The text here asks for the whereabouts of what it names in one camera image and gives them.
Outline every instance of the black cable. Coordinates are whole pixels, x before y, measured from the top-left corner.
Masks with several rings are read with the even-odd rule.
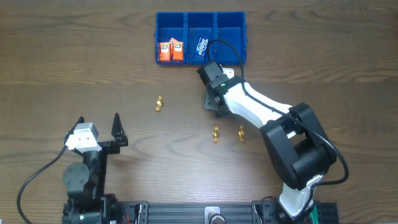
[[[22,185],[21,189],[18,192],[18,196],[17,196],[17,208],[18,208],[18,212],[21,215],[21,217],[24,219],[24,221],[28,224],[33,224],[24,214],[24,212],[22,211],[21,208],[21,197],[22,197],[22,193],[24,192],[27,184],[29,184],[30,181],[33,180],[33,178],[35,178],[37,175],[39,175],[41,172],[43,172],[43,170],[49,168],[49,166],[51,166],[52,164],[54,164],[54,162],[56,162],[57,160],[59,160],[62,156],[62,154],[65,152],[65,150],[67,149],[67,146],[64,146],[60,152],[60,154],[53,159],[51,162],[49,162],[47,165],[43,166],[41,169],[39,169],[38,171],[36,171],[36,173],[34,173],[33,175],[31,175],[31,177],[29,177],[25,183]]]
[[[224,44],[226,44],[228,47],[231,48],[231,50],[235,53],[236,57],[239,60],[239,65],[241,67],[241,77],[244,78],[244,71],[243,71],[243,62],[241,57],[239,56],[238,51],[227,41],[225,40],[221,40],[221,39],[214,39],[209,41],[208,46],[206,48],[206,54],[207,54],[207,58],[210,61],[210,55],[209,55],[209,48],[210,45],[214,42],[222,42]],[[244,87],[244,83],[242,83],[242,89],[244,94],[246,94],[248,97],[250,97],[252,100],[254,100],[255,102],[259,103],[262,106],[265,106],[266,108],[270,109],[272,112],[276,112],[279,113],[280,115],[282,115],[283,117],[291,120],[292,122],[294,122],[297,126],[299,126],[300,128],[307,130],[308,132],[313,133],[314,135],[316,135],[319,139],[321,139],[326,145],[328,145],[330,147],[330,149],[333,150],[334,153],[336,153],[336,156],[339,158],[341,164],[344,167],[344,177],[339,179],[339,180],[332,180],[332,181],[326,181],[326,182],[318,182],[318,183],[314,183],[310,186],[310,197],[308,198],[308,200],[305,202],[304,207],[302,209],[302,211],[300,212],[299,215],[301,215],[304,211],[306,211],[308,205],[310,204],[312,197],[313,197],[313,191],[315,189],[316,186],[322,186],[322,185],[335,185],[335,184],[340,184],[343,183],[344,181],[346,181],[348,179],[349,176],[349,170],[348,170],[348,165],[343,157],[343,155],[341,155],[341,153],[339,152],[339,150],[337,150],[337,148],[328,140],[326,140],[324,137],[322,137],[320,134],[318,134],[317,132],[313,131],[312,129],[308,128],[306,124],[302,123],[301,121],[299,121],[298,119],[280,111],[277,110],[276,108],[269,106],[263,102],[261,102],[260,100],[258,100],[257,98],[255,98],[254,96],[250,95],[250,93],[248,93],[248,91],[245,89]]]

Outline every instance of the blue candy wrapper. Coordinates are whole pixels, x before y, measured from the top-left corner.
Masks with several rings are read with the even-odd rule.
[[[195,51],[194,58],[204,60],[205,59],[205,54],[206,54],[206,48],[207,48],[207,43],[209,42],[209,39],[204,39],[202,37],[199,37],[198,40],[198,46],[197,50]]]

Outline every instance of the orange tic tac box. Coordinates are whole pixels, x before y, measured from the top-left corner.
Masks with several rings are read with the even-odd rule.
[[[182,62],[184,60],[184,44],[183,44],[183,42],[179,42],[176,39],[171,38],[170,43],[172,44],[173,60]]]
[[[169,62],[171,60],[171,44],[170,42],[161,42],[159,43],[159,61],[161,62]]]

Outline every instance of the blue bin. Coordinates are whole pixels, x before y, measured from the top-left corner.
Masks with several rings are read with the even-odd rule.
[[[159,42],[168,42],[171,38],[184,43],[182,62],[160,62]],[[239,52],[243,63],[246,62],[246,21],[244,12],[158,12],[155,30],[155,60],[159,65],[202,65],[208,62],[194,58],[199,37],[223,39],[232,44]],[[234,52],[224,43],[215,42],[209,49],[210,58],[222,65],[239,64]]]

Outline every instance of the wooden table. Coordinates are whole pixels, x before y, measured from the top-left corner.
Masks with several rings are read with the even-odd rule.
[[[306,102],[345,156],[347,182],[317,189],[341,223],[398,222],[396,1],[0,1],[0,219],[22,223],[16,196],[51,161],[79,116],[129,146],[108,161],[106,192],[149,202],[250,202],[279,195],[258,129],[203,108],[197,67],[154,62],[157,11],[246,11],[246,80],[277,101]],[[155,112],[155,100],[164,107]],[[213,144],[213,126],[220,143]],[[243,124],[246,142],[237,132]],[[60,223],[66,152],[26,188],[34,223]],[[343,175],[337,162],[325,180]]]

